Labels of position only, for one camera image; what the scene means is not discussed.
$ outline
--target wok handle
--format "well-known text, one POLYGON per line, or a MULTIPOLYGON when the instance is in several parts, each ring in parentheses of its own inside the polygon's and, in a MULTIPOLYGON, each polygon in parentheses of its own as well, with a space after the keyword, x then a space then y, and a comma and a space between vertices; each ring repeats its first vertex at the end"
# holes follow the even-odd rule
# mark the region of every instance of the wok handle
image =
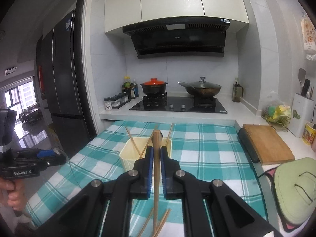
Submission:
POLYGON ((183 87, 189 87, 189 88, 193 88, 195 89, 194 86, 191 86, 190 84, 186 83, 186 82, 178 82, 179 85, 183 86, 183 87))

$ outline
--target wooden cutting board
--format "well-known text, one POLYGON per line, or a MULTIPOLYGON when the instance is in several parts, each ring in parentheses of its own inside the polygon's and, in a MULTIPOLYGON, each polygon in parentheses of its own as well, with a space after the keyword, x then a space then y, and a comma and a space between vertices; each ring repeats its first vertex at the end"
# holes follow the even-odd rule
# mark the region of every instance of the wooden cutting board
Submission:
POLYGON ((293 153, 271 126, 243 125, 262 165, 295 160, 293 153))

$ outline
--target teal checkered cloth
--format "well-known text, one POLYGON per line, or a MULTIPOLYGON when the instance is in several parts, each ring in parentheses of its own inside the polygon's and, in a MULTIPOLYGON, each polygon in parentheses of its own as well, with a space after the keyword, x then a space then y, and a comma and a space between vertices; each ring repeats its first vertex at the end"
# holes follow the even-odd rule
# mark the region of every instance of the teal checkered cloth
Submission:
MULTIPOLYGON (((129 139, 126 126, 133 136, 149 137, 155 125, 155 123, 116 121, 100 133, 29 200, 26 210, 31 215, 34 224, 37 226, 43 224, 91 180, 100 179, 106 182, 114 180, 124 173, 119 153, 129 139)), ((167 137, 170 124, 157 125, 163 136, 167 137)), ((234 127, 175 124, 171 140, 172 158, 180 162, 182 170, 205 181, 222 179, 266 219, 263 195, 252 166, 237 140, 234 127)), ((130 236, 138 235, 153 203, 153 193, 147 201, 133 201, 130 236)), ((181 201, 165 200, 161 188, 159 219, 168 208, 171 209, 171 213, 160 236, 184 236, 181 201)), ((151 219, 143 236, 150 236, 152 231, 151 219)))

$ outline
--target black glass cooktop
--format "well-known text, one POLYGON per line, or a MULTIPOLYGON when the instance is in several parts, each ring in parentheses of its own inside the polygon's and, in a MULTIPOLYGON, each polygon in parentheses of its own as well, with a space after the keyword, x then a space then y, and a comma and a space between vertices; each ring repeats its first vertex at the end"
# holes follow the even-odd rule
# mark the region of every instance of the black glass cooktop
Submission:
POLYGON ((144 96, 141 102, 130 108, 130 111, 181 111, 227 114, 223 105, 216 98, 201 99, 167 96, 166 93, 159 97, 144 96))

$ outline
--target refrigerator door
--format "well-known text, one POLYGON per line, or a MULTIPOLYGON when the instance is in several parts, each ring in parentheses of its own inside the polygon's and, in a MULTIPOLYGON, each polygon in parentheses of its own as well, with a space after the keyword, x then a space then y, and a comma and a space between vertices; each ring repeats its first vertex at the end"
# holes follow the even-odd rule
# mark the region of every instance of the refrigerator door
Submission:
POLYGON ((72 10, 54 27, 53 71, 60 112, 51 113, 82 114, 73 55, 74 16, 72 10))
POLYGON ((91 141, 83 118, 52 115, 52 121, 61 146, 69 158, 72 158, 91 141))
POLYGON ((52 48, 53 29, 45 36, 45 38, 42 41, 41 61, 45 96, 47 99, 49 110, 51 113, 60 113, 53 72, 52 48))

